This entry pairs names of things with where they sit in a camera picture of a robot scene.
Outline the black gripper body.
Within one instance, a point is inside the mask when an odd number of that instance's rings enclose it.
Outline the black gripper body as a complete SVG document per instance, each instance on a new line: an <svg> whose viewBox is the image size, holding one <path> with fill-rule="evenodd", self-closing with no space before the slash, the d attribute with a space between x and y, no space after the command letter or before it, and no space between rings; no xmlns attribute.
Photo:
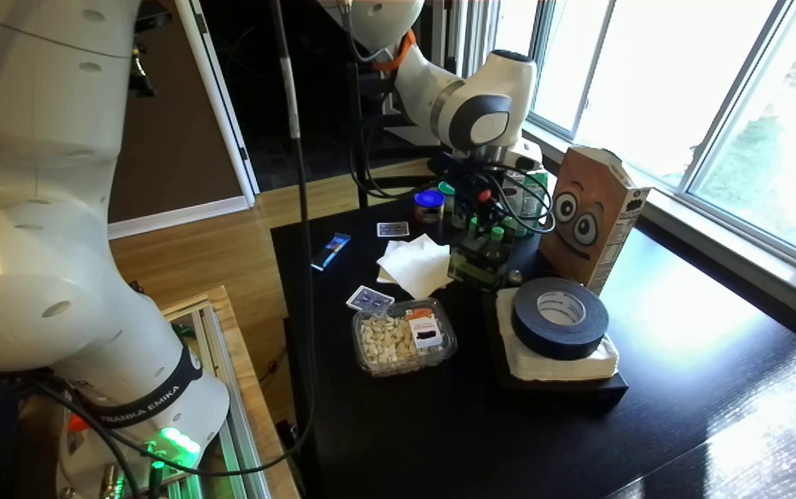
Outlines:
<svg viewBox="0 0 796 499"><path fill-rule="evenodd" d="M432 172L452 207L450 222L465 230L503 229L508 238L556 230L551 195L543 166L504 166L495 162L432 159Z"/></svg>

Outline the white foreground robot arm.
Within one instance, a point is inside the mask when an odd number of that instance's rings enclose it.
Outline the white foreground robot arm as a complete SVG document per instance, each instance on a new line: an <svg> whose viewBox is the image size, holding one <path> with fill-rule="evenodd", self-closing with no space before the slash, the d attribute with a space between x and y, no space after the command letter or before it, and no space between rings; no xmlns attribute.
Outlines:
<svg viewBox="0 0 796 499"><path fill-rule="evenodd" d="M108 247L138 3L0 0L0 371L51 370L106 427L194 467L228 388Z"/></svg>

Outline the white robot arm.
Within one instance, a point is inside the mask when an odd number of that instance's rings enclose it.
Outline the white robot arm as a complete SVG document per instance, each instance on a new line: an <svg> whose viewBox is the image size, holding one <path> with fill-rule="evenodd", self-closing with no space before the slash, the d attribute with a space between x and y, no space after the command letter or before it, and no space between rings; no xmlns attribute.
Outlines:
<svg viewBox="0 0 796 499"><path fill-rule="evenodd" d="M522 137L529 114L536 65L510 50L492 50L482 68L459 79L435 68L416 44L421 0L317 0L327 17L389 75L406 118L459 159L497 166L540 162Z"/></svg>

